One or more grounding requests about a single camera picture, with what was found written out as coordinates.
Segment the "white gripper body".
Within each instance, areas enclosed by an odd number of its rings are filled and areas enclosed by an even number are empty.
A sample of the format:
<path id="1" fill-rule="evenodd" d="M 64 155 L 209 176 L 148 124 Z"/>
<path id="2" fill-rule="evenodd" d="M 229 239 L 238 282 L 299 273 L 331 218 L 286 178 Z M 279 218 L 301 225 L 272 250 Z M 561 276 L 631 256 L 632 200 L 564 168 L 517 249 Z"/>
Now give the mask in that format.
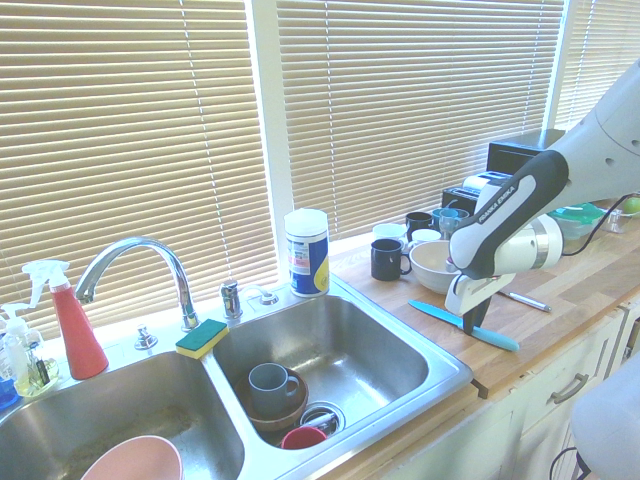
<path id="1" fill-rule="evenodd" d="M 515 274 L 504 274 L 474 280 L 467 275 L 459 274 L 449 285 L 445 307 L 452 314 L 463 316 L 506 287 L 514 278 Z"/>

